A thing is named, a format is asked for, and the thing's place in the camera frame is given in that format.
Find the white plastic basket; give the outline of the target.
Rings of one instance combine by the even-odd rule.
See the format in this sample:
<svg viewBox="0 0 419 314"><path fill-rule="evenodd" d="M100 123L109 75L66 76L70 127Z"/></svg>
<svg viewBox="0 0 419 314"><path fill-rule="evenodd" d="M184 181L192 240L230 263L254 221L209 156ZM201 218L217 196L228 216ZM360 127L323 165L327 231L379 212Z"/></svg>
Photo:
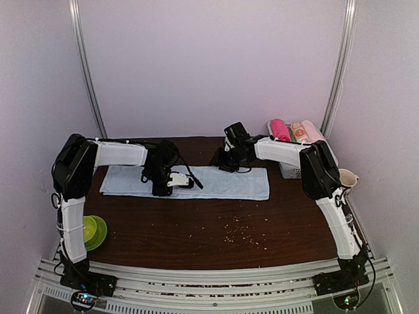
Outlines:
<svg viewBox="0 0 419 314"><path fill-rule="evenodd" d="M271 127L270 127L270 121L271 120L269 120L267 122L267 128L268 128L268 132L269 132L270 136L273 136L272 135L272 130L271 130ZM291 128L290 128L291 124L286 124L288 129L289 129L290 136L291 136L291 142L290 143L302 144L302 143L296 142L295 138L293 137L293 134L292 134ZM290 164L280 162L279 167L280 167L282 177L284 179L300 179L301 178L301 170L297 166L292 166Z"/></svg>

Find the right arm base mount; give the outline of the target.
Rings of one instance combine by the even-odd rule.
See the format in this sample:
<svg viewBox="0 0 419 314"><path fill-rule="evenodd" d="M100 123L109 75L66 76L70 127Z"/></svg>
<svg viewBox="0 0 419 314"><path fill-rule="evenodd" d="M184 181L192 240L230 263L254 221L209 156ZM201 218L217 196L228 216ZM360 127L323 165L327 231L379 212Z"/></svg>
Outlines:
<svg viewBox="0 0 419 314"><path fill-rule="evenodd" d="M314 288L318 296L334 294L355 289L359 285L369 283L369 277L364 268L342 268L338 271L320 273L313 277Z"/></svg>

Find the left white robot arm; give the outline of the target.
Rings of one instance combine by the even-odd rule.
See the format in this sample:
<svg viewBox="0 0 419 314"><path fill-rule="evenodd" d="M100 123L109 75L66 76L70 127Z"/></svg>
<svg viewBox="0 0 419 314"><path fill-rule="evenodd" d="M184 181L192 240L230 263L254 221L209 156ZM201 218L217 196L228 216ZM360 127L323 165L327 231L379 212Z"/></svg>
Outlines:
<svg viewBox="0 0 419 314"><path fill-rule="evenodd" d="M60 197L58 229L63 254L76 264L86 259L84 245L84 203L95 171L101 166L142 167L140 181L152 182L152 195L172 194L172 162L179 149L168 140L159 143L134 143L129 140L87 139L73 134L52 166L54 189Z"/></svg>

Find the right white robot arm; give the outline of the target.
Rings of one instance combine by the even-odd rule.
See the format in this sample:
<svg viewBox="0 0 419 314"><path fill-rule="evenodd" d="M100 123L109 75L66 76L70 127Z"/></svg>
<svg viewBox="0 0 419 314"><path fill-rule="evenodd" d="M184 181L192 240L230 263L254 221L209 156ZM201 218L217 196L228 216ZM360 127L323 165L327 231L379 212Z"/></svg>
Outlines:
<svg viewBox="0 0 419 314"><path fill-rule="evenodd" d="M225 145L215 151L211 165L236 172L242 163L250 164L255 160L298 167L302 189L325 216L339 259L352 260L361 253L362 240L354 227L353 218L342 209L346 203L344 193L349 186L341 183L334 154L326 141L298 144L258 135L233 145L225 139Z"/></svg>

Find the magenta pink towel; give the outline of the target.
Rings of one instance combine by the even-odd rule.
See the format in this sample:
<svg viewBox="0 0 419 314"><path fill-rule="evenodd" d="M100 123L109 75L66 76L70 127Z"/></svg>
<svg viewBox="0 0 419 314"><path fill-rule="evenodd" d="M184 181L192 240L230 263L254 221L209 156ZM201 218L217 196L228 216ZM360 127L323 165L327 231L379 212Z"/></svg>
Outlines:
<svg viewBox="0 0 419 314"><path fill-rule="evenodd" d="M278 118L271 120L270 127L272 130L272 135L275 139L291 142L289 129L283 120Z"/></svg>

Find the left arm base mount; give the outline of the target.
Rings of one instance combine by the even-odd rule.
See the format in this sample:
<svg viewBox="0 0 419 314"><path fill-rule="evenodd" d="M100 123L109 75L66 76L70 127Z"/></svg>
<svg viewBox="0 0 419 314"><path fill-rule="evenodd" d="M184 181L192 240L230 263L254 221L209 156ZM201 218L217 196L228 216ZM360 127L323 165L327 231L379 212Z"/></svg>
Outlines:
<svg viewBox="0 0 419 314"><path fill-rule="evenodd" d="M81 272L74 269L64 269L60 284L75 290L87 292L94 296L112 297L117 284L113 275L95 272Z"/></svg>

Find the light blue towel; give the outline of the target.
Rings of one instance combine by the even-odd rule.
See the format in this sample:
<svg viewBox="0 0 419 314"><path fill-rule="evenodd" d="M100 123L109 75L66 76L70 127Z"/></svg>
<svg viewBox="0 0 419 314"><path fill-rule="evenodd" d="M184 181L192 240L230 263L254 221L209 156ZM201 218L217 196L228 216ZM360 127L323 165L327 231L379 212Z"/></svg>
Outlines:
<svg viewBox="0 0 419 314"><path fill-rule="evenodd" d="M110 166L101 184L100 193L105 196L133 196L154 198L152 183L140 180L142 167ZM268 173L265 168L254 167L239 173L221 171L217 167L192 166L193 174L203 184L203 189L174 187L169 199L175 200L255 200L270 197Z"/></svg>

